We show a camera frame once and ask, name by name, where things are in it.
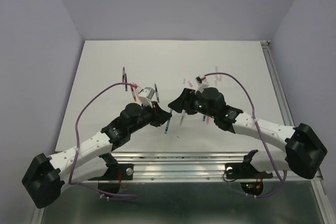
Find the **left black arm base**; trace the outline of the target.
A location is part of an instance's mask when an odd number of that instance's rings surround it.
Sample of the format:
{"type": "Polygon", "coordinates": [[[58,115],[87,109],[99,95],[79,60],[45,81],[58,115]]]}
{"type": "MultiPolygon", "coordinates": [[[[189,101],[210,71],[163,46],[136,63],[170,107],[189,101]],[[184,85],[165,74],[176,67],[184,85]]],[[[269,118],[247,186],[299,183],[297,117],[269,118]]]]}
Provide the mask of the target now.
{"type": "Polygon", "coordinates": [[[103,164],[97,166],[98,168],[101,168],[101,170],[97,172],[96,176],[91,177],[89,181],[98,181],[97,189],[107,192],[106,194],[100,194],[109,199],[132,199],[133,195],[116,195],[119,194],[123,180],[129,181],[133,179],[134,164],[118,163],[110,153],[100,155],[98,161],[103,161],[103,164]]]}

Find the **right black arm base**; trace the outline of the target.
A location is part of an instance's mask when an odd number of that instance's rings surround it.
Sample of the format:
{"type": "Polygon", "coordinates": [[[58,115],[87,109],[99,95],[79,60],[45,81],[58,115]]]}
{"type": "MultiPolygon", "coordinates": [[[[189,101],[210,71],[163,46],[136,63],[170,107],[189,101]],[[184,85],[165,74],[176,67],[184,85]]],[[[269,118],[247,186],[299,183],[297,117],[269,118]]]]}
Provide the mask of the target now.
{"type": "Polygon", "coordinates": [[[261,196],[264,189],[264,179],[273,178],[272,172],[259,172],[255,169],[251,162],[257,153],[257,150],[250,151],[244,156],[241,163],[225,164],[225,171],[222,178],[225,182],[235,182],[239,179],[252,179],[253,182],[241,182],[241,188],[248,196],[261,196]]]}

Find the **dark green pen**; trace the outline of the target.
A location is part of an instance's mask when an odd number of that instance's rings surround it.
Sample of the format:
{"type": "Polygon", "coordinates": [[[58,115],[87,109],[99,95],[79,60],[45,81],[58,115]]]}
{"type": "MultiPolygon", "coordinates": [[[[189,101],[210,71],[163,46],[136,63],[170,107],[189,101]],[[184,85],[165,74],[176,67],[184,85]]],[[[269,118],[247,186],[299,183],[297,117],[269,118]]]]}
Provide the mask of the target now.
{"type": "Polygon", "coordinates": [[[156,100],[157,100],[157,103],[160,102],[160,97],[159,97],[159,92],[158,92],[158,89],[157,89],[157,85],[156,83],[154,83],[154,89],[155,89],[155,95],[156,95],[156,100]]]}

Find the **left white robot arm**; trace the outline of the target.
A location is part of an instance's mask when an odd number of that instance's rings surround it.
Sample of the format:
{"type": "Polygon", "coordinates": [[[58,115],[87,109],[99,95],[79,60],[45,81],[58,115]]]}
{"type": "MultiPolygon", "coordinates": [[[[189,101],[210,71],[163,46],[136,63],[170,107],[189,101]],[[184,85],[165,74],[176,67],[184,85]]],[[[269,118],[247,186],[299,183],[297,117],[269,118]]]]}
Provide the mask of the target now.
{"type": "Polygon", "coordinates": [[[22,184],[38,209],[47,207],[60,196],[66,182],[80,183],[72,179],[75,168],[121,147],[132,133],[143,127],[160,127],[171,117],[156,102],[149,106],[129,103],[117,118],[90,139],[60,153],[35,156],[22,184]]]}

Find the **green white pen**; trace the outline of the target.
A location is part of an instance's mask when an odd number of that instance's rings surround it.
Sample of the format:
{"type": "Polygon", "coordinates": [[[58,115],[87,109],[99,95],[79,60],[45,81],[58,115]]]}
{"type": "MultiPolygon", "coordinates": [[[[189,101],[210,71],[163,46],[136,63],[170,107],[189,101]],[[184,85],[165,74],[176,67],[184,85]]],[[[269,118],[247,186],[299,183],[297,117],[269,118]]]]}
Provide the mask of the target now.
{"type": "Polygon", "coordinates": [[[180,122],[179,122],[179,126],[182,126],[184,118],[185,118],[185,111],[183,110],[182,113],[181,113],[181,119],[180,119],[180,122]]]}

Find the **purple pen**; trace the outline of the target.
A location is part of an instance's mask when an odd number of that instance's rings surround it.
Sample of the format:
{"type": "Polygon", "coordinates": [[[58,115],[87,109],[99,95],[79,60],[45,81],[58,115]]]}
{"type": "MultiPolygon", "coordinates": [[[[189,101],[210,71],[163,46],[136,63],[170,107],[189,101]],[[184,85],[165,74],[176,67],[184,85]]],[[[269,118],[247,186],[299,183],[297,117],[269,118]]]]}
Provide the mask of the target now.
{"type": "Polygon", "coordinates": [[[124,75],[124,82],[125,82],[125,91],[128,91],[128,85],[127,85],[127,74],[124,75]]]}

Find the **magenta pen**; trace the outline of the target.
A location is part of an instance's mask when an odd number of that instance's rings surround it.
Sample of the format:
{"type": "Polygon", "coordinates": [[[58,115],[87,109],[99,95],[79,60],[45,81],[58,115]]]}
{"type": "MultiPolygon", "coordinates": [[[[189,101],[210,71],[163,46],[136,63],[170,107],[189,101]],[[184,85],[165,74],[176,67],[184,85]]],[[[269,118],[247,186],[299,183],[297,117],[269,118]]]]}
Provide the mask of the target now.
{"type": "Polygon", "coordinates": [[[125,67],[122,68],[122,83],[125,83],[125,67]]]}

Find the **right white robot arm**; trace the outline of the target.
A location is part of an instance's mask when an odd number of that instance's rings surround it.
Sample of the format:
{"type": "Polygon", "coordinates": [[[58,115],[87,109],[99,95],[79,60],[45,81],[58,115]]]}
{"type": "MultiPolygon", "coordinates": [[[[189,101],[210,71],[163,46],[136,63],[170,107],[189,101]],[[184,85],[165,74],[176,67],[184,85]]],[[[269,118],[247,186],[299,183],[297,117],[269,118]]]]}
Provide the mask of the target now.
{"type": "Polygon", "coordinates": [[[185,88],[168,107],[177,113],[203,114],[223,131],[259,139],[278,148],[279,152],[272,156],[277,168],[290,170],[305,179],[314,178],[328,152],[309,125],[301,123],[294,127],[254,119],[226,104],[216,88],[202,92],[185,88]]]}

